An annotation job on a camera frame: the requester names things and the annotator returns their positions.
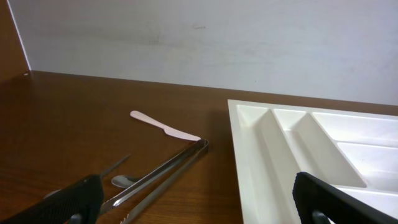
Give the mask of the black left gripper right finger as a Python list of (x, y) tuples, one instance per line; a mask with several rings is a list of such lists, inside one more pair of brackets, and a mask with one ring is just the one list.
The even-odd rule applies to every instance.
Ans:
[(307, 172), (296, 174), (292, 195), (302, 223), (397, 223), (396, 218)]

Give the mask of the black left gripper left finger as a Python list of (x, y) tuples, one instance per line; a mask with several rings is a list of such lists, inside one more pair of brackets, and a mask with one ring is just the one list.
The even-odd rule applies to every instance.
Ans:
[(93, 224), (98, 219), (103, 199), (101, 177), (98, 174), (91, 174), (39, 203), (2, 220), (1, 223), (63, 224), (72, 216), (78, 215), (80, 223)]

